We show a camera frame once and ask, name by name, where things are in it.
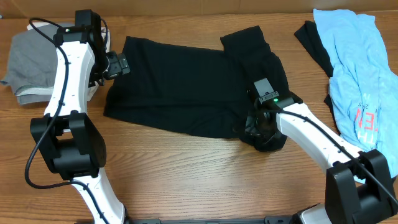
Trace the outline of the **black t-shirt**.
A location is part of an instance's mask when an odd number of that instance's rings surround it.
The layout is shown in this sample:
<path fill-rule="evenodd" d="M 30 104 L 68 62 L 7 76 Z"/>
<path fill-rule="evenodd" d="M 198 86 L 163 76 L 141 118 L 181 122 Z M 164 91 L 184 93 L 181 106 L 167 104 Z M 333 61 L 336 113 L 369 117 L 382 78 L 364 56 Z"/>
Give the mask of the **black t-shirt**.
<path fill-rule="evenodd" d="M 221 38 L 222 50 L 161 44 L 127 37 L 123 54 L 131 72 L 114 80 L 104 115 L 125 122 L 206 138 L 238 138 L 267 78 L 287 96 L 278 56 L 254 26 Z"/>

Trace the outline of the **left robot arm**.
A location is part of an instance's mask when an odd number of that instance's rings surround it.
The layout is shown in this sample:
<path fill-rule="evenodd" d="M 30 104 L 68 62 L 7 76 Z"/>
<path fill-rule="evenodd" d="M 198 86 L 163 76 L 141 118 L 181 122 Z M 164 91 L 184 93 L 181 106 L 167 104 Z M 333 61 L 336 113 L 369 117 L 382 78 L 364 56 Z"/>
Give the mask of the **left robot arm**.
<path fill-rule="evenodd" d="M 74 186 L 94 223 L 130 223 L 127 209 L 115 195 L 104 169 L 105 141 L 87 115 L 89 89 L 128 74 L 131 69 L 126 56 L 109 50 L 108 26 L 90 9 L 76 11 L 74 26 L 58 25 L 49 41 L 57 53 L 55 83 L 43 117 L 30 122 L 35 147 L 25 166 L 25 181 L 35 189 L 41 188 L 29 177 L 39 152 L 49 171 L 63 179 L 46 185 L 46 189 Z"/>

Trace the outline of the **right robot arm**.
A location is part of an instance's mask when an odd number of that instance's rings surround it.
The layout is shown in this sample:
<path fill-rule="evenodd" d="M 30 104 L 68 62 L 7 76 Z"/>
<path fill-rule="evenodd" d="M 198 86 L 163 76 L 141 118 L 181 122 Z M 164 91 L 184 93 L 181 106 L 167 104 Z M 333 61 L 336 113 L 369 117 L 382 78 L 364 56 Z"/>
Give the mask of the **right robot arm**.
<path fill-rule="evenodd" d="M 365 152 L 323 124 L 297 96 L 252 98 L 245 133 L 263 151 L 290 138 L 322 169 L 325 201 L 266 223 L 380 223 L 397 215 L 397 199 L 386 158 Z"/>

